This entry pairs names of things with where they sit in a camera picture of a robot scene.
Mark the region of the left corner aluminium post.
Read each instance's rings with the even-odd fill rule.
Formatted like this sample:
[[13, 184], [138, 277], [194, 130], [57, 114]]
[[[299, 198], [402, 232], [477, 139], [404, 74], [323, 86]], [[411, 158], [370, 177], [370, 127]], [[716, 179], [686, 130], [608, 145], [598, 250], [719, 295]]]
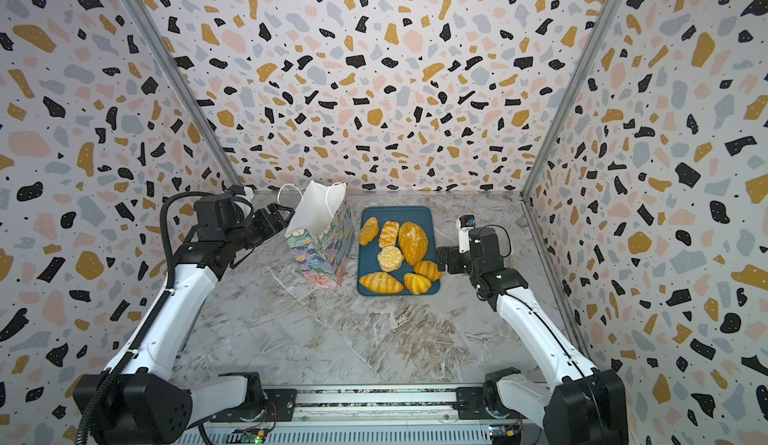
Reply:
[[192, 122], [198, 129], [210, 154], [219, 165], [224, 179], [230, 185], [240, 185], [241, 182], [235, 168], [219, 143], [202, 107], [195, 99], [194, 94], [182, 76], [172, 53], [165, 46], [159, 30], [147, 11], [147, 7], [143, 4], [142, 0], [121, 1], [125, 5], [135, 25], [144, 36], [147, 46], [153, 53], [172, 89], [176, 92], [182, 107], [191, 116]]

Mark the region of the floral paper bag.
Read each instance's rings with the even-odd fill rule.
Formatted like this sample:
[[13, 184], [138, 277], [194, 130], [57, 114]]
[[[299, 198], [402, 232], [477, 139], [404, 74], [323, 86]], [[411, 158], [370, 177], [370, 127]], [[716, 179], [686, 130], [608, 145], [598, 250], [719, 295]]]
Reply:
[[291, 190], [299, 196], [285, 238], [296, 259], [298, 272], [310, 285], [338, 287], [342, 284], [355, 238], [351, 211], [347, 204], [347, 184], [330, 185], [312, 181], [300, 190], [284, 184], [277, 194]]

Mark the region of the large oval brown bread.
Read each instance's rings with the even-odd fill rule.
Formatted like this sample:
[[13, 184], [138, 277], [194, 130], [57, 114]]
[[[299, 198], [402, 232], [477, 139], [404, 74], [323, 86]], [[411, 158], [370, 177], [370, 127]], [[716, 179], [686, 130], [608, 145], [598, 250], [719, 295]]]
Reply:
[[425, 258], [429, 246], [426, 232], [413, 222], [405, 222], [400, 226], [398, 243], [406, 262], [411, 266]]

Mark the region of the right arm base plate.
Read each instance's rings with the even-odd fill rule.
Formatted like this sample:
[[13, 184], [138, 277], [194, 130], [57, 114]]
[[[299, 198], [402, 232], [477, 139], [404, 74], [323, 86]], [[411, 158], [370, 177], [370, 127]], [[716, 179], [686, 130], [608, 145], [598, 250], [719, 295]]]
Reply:
[[502, 420], [512, 414], [501, 405], [493, 406], [482, 387], [457, 387], [455, 395], [452, 408], [461, 420]]

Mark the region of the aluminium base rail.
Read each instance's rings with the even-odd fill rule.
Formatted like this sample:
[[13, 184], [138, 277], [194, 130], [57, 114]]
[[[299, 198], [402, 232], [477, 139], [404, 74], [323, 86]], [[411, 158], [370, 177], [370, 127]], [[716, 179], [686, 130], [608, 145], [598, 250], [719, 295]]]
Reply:
[[178, 432], [177, 444], [544, 444], [517, 412], [502, 420], [461, 420], [457, 387], [479, 384], [286, 385], [297, 390], [291, 422], [213, 423]]

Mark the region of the teal rectangular tray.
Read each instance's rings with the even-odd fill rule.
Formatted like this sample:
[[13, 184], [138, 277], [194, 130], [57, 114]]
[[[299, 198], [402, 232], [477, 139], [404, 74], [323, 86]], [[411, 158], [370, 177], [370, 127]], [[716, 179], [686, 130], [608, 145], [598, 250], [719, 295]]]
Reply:
[[425, 206], [374, 206], [362, 214], [358, 292], [364, 296], [434, 295], [437, 268], [432, 214]]

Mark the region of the round pale bread bun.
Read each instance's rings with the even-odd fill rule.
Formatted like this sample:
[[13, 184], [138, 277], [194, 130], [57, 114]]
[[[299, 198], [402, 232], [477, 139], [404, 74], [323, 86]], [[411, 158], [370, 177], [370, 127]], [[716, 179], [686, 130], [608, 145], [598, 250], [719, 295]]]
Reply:
[[383, 272], [393, 272], [401, 268], [404, 262], [404, 256], [397, 247], [386, 247], [381, 249], [377, 255], [377, 261]]

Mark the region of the small oval bread roll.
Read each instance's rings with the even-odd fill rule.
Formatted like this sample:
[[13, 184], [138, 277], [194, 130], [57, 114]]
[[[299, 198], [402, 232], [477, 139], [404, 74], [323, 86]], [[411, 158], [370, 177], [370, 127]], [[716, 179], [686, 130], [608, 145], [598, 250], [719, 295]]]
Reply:
[[366, 246], [370, 244], [378, 236], [379, 230], [378, 219], [375, 216], [369, 217], [359, 232], [359, 245]]

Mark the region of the corner aluminium post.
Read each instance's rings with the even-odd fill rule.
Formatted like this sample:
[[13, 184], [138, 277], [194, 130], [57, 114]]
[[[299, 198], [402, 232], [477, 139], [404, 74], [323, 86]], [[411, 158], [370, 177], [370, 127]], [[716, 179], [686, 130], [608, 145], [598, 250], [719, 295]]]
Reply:
[[147, 46], [153, 53], [172, 89], [176, 92], [182, 107], [191, 116], [192, 122], [198, 129], [210, 154], [219, 165], [224, 179], [230, 185], [240, 185], [241, 182], [235, 168], [219, 143], [202, 107], [195, 99], [194, 94], [182, 76], [172, 53], [165, 46], [159, 30], [147, 11], [147, 7], [143, 4], [142, 0], [121, 1], [125, 5], [135, 25], [144, 36]]
[[596, 18], [595, 25], [592, 29], [590, 37], [581, 53], [579, 60], [576, 62], [576, 67], [571, 75], [562, 100], [554, 115], [552, 125], [549, 127], [546, 135], [541, 141], [541, 147], [539, 153], [534, 161], [534, 164], [530, 170], [529, 176], [525, 182], [523, 190], [521, 192], [521, 198], [528, 200], [533, 196], [534, 189], [538, 178], [543, 173], [543, 170], [547, 163], [548, 154], [555, 146], [555, 141], [562, 131], [566, 119], [575, 104], [579, 91], [585, 82], [587, 75], [591, 70], [592, 63], [606, 37], [607, 31], [610, 29], [613, 17], [620, 7], [621, 0], [605, 0], [602, 5], [600, 13]]

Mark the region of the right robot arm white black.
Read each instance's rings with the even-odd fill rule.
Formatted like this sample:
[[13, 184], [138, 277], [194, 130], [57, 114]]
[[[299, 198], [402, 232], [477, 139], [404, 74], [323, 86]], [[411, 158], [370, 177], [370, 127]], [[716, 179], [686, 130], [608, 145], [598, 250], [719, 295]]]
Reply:
[[506, 266], [496, 226], [457, 221], [459, 243], [437, 250], [438, 268], [463, 274], [477, 297], [507, 322], [529, 351], [545, 384], [508, 368], [487, 375], [484, 400], [492, 412], [514, 411], [538, 426], [551, 444], [626, 444], [625, 386], [612, 369], [599, 369], [563, 334], [528, 282]]

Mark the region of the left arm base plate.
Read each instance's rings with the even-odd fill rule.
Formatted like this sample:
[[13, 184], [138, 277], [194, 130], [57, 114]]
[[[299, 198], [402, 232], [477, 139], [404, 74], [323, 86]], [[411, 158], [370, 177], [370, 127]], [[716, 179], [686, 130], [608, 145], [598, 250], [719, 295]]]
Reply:
[[246, 402], [235, 408], [225, 409], [214, 415], [213, 423], [234, 423], [238, 426], [261, 426], [291, 422], [297, 403], [297, 390], [268, 388], [264, 397], [256, 402]]

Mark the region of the shell shaped bread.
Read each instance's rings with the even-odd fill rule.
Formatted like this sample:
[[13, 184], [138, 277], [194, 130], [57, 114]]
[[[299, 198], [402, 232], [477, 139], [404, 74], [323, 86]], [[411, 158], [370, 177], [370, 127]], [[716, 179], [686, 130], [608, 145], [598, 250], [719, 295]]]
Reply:
[[429, 260], [422, 260], [416, 263], [414, 265], [414, 272], [427, 278], [430, 282], [435, 282], [442, 277], [442, 273], [438, 270], [438, 265]]
[[432, 287], [432, 282], [422, 275], [416, 273], [406, 273], [404, 275], [404, 285], [413, 295], [420, 295], [428, 292]]

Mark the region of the striped glazed bread loaf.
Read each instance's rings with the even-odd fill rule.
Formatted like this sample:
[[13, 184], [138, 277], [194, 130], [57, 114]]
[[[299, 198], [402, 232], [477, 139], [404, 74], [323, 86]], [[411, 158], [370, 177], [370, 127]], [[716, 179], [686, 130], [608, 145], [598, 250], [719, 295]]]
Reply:
[[386, 221], [381, 227], [379, 234], [379, 246], [381, 249], [394, 247], [397, 244], [400, 223], [397, 221]]

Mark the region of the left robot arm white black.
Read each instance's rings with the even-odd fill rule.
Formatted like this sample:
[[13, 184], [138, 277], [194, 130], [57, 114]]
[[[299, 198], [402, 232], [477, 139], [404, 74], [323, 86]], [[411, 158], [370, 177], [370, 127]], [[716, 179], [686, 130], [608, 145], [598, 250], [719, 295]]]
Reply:
[[120, 352], [102, 372], [76, 384], [76, 443], [170, 444], [190, 428], [208, 442], [204, 425], [222, 411], [273, 413], [255, 372], [225, 374], [188, 389], [170, 376], [207, 297], [239, 265], [237, 254], [286, 229], [294, 213], [278, 203], [255, 208], [241, 186], [219, 194], [179, 192], [163, 202], [164, 284]]

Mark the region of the croissant shaped bread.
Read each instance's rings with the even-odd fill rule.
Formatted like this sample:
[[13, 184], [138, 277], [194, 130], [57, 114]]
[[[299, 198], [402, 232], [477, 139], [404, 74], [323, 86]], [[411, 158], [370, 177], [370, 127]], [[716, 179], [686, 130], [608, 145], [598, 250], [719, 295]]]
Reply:
[[374, 294], [391, 295], [404, 290], [404, 285], [388, 272], [374, 272], [362, 276], [359, 283]]

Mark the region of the right corner aluminium post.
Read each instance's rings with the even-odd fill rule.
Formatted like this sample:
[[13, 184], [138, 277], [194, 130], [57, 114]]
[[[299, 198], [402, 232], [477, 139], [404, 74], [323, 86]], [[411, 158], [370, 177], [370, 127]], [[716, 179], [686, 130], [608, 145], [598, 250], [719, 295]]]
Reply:
[[539, 153], [534, 161], [534, 164], [530, 170], [529, 176], [525, 182], [523, 190], [521, 192], [521, 198], [528, 200], [533, 196], [534, 189], [538, 178], [543, 173], [543, 170], [547, 163], [548, 154], [555, 146], [555, 141], [562, 131], [566, 119], [575, 104], [579, 91], [585, 82], [587, 75], [591, 70], [592, 63], [606, 37], [607, 31], [610, 29], [613, 17], [620, 7], [621, 0], [605, 0], [602, 5], [600, 13], [596, 18], [595, 25], [592, 29], [590, 37], [581, 53], [579, 60], [576, 62], [576, 67], [571, 75], [562, 100], [554, 115], [552, 125], [549, 127], [546, 135], [541, 141], [541, 147]]

